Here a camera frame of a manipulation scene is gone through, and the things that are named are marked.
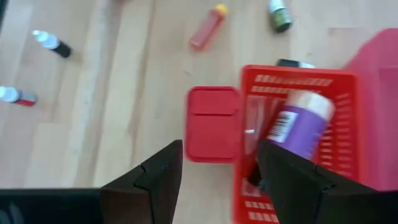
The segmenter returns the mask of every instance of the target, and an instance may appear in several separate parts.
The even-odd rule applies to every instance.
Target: light wood floor
[[[274,34],[266,0],[221,0],[230,15],[208,52],[187,45],[216,0],[10,0],[0,85],[36,92],[33,108],[0,104],[0,187],[102,186],[183,138],[194,85],[238,85],[248,63],[292,58],[340,68],[396,0],[286,0],[294,26]],[[62,60],[30,35],[73,46]],[[175,223],[231,223],[231,165],[184,161]]]

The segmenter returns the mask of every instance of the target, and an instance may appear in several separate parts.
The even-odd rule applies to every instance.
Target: small bottle
[[[309,63],[299,62],[296,60],[289,60],[289,59],[279,59],[277,66],[281,67],[295,67],[295,68],[315,68],[314,65]]]
[[[271,24],[276,32],[285,32],[292,25],[292,19],[283,0],[270,0]]]
[[[201,50],[215,34],[217,28],[220,27],[228,13],[228,8],[224,4],[218,4],[214,9],[210,10],[206,20],[190,39],[189,43],[194,50]]]
[[[333,102],[324,96],[305,90],[291,91],[267,139],[311,159],[334,111]]]
[[[22,106],[33,106],[37,97],[34,93],[18,90],[14,87],[0,86],[0,100]]]
[[[61,55],[61,57],[67,58],[72,53],[72,49],[66,43],[59,40],[56,35],[40,30],[33,31],[33,35],[43,47],[53,50]]]

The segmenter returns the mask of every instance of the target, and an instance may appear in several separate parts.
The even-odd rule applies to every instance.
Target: green bottle
[[[269,12],[271,14],[271,24],[276,32],[285,32],[292,25],[292,19],[283,0],[270,0]]]

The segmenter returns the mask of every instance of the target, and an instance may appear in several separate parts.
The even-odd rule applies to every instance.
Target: purple container
[[[306,159],[311,159],[328,127],[333,103],[310,91],[291,91],[267,139]]]

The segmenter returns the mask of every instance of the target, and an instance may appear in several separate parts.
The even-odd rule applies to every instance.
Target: pink object
[[[361,180],[378,190],[398,189],[397,40],[398,29],[380,32],[345,68],[357,74],[363,99]]]
[[[220,27],[227,12],[228,10],[223,4],[219,4],[209,11],[203,24],[189,40],[194,50],[202,50],[209,43],[211,38],[215,35],[216,30]]]

